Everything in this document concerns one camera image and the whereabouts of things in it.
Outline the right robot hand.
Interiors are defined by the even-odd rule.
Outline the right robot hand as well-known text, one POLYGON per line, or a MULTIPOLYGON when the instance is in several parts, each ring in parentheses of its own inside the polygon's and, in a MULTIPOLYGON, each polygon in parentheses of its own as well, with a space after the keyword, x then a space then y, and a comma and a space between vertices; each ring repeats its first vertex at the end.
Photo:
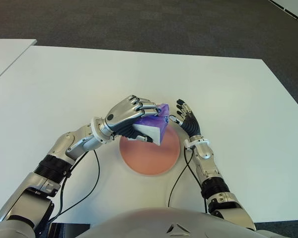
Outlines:
POLYGON ((176 107, 178 109, 178 117, 169 115, 169 119, 178 124, 189 137, 201 136, 199 123, 189 105, 183 100, 178 99, 176 101, 176 107))

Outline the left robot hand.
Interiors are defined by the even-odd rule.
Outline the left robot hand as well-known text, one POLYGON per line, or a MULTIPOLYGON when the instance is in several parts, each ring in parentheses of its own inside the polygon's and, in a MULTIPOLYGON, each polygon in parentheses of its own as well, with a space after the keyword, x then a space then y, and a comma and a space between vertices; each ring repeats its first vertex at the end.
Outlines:
POLYGON ((156 115, 158 115, 156 103, 130 95, 116 104, 98 126, 104 135, 112 138, 121 135, 152 143, 153 139, 134 129, 133 124, 139 119, 156 115))

